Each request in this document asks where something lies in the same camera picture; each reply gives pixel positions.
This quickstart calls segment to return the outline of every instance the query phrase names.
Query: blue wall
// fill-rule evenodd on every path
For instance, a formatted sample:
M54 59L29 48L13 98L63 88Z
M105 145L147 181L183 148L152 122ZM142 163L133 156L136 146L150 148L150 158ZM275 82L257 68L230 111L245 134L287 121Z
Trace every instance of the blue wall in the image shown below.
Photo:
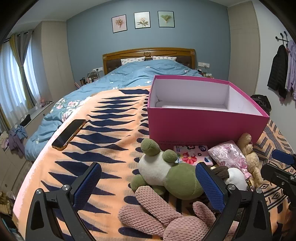
M135 29L134 13L150 11L151 28ZM174 11L175 28L159 28L157 11ZM126 14L127 31L113 33L111 18ZM208 0L110 1L67 20L69 56L74 80L103 67L102 55L141 47L196 50L197 62L228 80L230 30L227 8Z

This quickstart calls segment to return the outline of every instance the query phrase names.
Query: purple clothing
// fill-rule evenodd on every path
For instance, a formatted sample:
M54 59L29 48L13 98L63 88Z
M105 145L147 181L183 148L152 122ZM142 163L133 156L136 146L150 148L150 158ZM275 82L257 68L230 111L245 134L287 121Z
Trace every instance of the purple clothing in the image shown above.
M20 158L22 158L25 154L25 147L21 143L20 138L15 133L14 129L9 131L8 141L9 141L9 149L17 150L17 154L19 155Z
M288 43L288 73L285 88L288 92L293 88L293 97L296 100L296 45L293 40Z

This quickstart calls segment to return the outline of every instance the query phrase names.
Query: black jacket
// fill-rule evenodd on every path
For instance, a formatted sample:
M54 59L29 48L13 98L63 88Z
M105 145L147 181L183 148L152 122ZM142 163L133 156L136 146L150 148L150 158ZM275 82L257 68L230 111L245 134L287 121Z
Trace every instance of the black jacket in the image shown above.
M279 46L278 52L272 61L270 76L267 86L275 91L279 91L279 95L286 98L285 90L288 72L288 54L284 45Z

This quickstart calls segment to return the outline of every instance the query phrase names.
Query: headboard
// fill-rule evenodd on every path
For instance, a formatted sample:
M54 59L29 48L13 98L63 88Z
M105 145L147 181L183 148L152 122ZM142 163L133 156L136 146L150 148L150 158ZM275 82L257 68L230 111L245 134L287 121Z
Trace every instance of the headboard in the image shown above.
M191 69L195 69L195 50L185 48L141 48L123 50L103 55L105 75L121 66L122 58L139 58L145 56L146 60L151 60L151 56L172 56L177 57L176 61Z

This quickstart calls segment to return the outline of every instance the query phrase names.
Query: pink knitted bunny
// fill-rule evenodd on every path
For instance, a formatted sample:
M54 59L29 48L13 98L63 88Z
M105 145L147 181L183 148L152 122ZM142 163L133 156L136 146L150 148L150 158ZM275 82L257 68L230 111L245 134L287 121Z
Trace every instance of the pink knitted bunny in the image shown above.
M166 203L150 186L136 191L138 202L153 216L145 213L139 205L128 204L118 213L119 220L141 232L159 235L164 241L200 241L215 222L215 216L201 202L193 203L195 216L183 216ZM233 222L225 241L230 241L238 222Z

